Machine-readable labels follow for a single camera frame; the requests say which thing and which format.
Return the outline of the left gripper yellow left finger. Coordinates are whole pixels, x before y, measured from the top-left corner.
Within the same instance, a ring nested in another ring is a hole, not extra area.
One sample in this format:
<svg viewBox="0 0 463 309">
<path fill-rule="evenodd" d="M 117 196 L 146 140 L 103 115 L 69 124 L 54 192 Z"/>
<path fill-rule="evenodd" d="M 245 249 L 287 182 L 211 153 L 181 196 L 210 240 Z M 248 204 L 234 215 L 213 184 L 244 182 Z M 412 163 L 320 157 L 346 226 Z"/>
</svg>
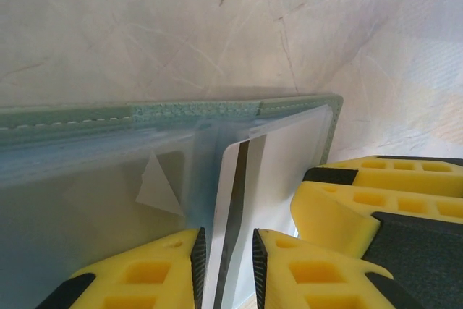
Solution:
<svg viewBox="0 0 463 309">
<path fill-rule="evenodd" d="M 204 228 L 187 229 L 81 268 L 36 309 L 202 309 Z"/>
</svg>

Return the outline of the white card with black stripe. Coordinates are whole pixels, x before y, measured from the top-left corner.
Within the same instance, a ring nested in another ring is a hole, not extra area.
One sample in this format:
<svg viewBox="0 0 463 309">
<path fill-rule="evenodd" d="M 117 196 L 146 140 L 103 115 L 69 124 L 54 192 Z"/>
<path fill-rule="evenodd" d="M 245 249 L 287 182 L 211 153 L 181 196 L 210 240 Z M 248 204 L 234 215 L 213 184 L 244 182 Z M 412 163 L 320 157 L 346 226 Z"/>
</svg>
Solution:
<svg viewBox="0 0 463 309">
<path fill-rule="evenodd" d="M 304 138 L 270 132 L 224 151 L 201 309 L 239 309 L 255 292 L 254 229 L 294 236 L 292 196 L 314 163 Z"/>
</svg>

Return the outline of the green leather card holder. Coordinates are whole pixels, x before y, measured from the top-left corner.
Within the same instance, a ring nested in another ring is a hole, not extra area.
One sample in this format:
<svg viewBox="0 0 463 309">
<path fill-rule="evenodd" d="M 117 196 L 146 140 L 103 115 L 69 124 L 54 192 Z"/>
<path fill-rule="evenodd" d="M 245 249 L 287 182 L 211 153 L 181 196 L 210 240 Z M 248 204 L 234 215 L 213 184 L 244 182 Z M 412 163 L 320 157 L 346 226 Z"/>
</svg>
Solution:
<svg viewBox="0 0 463 309">
<path fill-rule="evenodd" d="M 312 148 L 314 163 L 309 168 L 324 164 L 342 103 L 337 95 L 315 95 L 263 101 L 0 108 L 0 179 L 70 172 L 180 151 L 185 157 L 179 199 L 184 226 L 177 232 L 204 228 L 206 278 L 226 148 L 282 131 L 304 138 Z M 35 300 L 0 301 L 0 309 L 36 309 L 60 284 Z"/>
</svg>

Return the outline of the grey card with white triangle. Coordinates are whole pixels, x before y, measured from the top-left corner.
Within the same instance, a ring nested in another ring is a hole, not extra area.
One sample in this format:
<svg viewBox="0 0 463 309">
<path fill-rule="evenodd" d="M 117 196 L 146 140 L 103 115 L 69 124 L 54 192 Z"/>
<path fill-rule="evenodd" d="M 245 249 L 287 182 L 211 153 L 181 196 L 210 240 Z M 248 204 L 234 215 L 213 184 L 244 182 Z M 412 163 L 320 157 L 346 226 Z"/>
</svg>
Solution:
<svg viewBox="0 0 463 309">
<path fill-rule="evenodd" d="M 0 179 L 0 301 L 35 300 L 74 271 L 179 231 L 184 154 Z"/>
</svg>

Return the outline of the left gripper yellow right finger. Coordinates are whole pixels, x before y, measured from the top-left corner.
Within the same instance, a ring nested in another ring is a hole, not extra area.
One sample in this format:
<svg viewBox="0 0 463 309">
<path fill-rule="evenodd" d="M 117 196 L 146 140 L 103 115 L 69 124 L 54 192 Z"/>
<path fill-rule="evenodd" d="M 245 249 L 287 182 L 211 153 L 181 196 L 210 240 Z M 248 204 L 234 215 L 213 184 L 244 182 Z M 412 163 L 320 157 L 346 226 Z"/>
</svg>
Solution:
<svg viewBox="0 0 463 309">
<path fill-rule="evenodd" d="M 287 234 L 255 229 L 258 309 L 425 309 L 386 269 Z"/>
</svg>

